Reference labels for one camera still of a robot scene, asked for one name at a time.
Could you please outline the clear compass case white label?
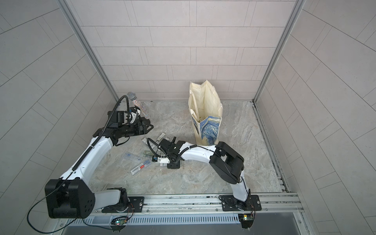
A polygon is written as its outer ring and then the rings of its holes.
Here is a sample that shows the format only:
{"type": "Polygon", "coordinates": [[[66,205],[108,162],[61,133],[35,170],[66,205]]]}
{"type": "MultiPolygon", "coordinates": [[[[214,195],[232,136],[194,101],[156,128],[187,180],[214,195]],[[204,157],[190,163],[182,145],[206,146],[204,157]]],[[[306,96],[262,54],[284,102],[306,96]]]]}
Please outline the clear compass case white label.
{"type": "Polygon", "coordinates": [[[172,140],[172,136],[166,136],[164,139],[170,142],[172,140]]]}

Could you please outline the clear compass case blue pen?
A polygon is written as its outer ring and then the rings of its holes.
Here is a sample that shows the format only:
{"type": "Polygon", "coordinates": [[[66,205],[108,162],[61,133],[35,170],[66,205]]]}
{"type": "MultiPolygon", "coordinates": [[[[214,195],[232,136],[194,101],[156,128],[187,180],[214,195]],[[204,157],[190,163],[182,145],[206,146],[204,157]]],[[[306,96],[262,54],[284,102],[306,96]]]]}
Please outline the clear compass case blue pen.
{"type": "Polygon", "coordinates": [[[135,155],[135,154],[132,154],[132,153],[129,153],[129,152],[125,152],[124,159],[128,160],[128,161],[135,162],[135,163],[139,163],[143,160],[142,157],[135,155]]]}

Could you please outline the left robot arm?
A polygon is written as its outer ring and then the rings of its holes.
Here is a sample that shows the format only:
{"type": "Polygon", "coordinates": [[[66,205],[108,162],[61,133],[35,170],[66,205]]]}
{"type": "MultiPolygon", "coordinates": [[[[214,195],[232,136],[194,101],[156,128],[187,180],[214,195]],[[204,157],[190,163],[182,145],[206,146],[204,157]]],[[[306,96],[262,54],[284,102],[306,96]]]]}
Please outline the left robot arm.
{"type": "Polygon", "coordinates": [[[145,135],[153,127],[150,120],[140,116],[139,110],[109,111],[105,126],[96,131],[73,166],[45,185],[49,217],[83,219],[98,209],[105,213],[128,211],[130,202],[125,188],[94,193],[88,184],[99,163],[112,147],[118,146],[120,138],[145,135]]]}

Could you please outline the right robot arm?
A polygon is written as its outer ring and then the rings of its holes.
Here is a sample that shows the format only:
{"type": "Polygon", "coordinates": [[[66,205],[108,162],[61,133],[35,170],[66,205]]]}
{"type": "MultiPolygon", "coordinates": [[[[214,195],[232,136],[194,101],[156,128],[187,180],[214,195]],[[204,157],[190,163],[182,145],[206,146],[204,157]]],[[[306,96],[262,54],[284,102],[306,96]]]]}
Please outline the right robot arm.
{"type": "Polygon", "coordinates": [[[244,158],[225,142],[199,146],[184,141],[162,140],[157,149],[169,159],[168,168],[179,168],[181,161],[190,160],[209,164],[222,180],[231,185],[237,201],[248,199],[250,192],[244,179],[244,158]]]}

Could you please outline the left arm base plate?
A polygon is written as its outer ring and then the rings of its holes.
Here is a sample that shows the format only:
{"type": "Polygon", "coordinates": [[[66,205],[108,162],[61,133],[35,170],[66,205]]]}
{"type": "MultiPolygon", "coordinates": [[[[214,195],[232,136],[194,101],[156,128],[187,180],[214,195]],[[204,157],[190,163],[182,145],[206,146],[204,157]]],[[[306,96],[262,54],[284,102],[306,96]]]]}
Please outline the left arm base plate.
{"type": "Polygon", "coordinates": [[[131,213],[142,212],[145,198],[142,196],[132,196],[125,202],[123,199],[115,205],[104,207],[102,213],[131,213]]]}

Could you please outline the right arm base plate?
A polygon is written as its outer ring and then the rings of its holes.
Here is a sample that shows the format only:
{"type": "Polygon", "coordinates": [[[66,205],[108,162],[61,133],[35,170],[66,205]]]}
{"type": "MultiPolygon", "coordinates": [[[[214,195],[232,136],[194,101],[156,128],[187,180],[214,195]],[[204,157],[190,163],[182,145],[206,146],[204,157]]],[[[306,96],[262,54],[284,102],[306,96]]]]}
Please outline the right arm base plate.
{"type": "Polygon", "coordinates": [[[261,211],[261,202],[258,195],[248,195],[246,201],[240,201],[234,198],[233,195],[220,195],[219,200],[222,203],[224,212],[229,211],[246,211],[254,212],[261,211]]]}

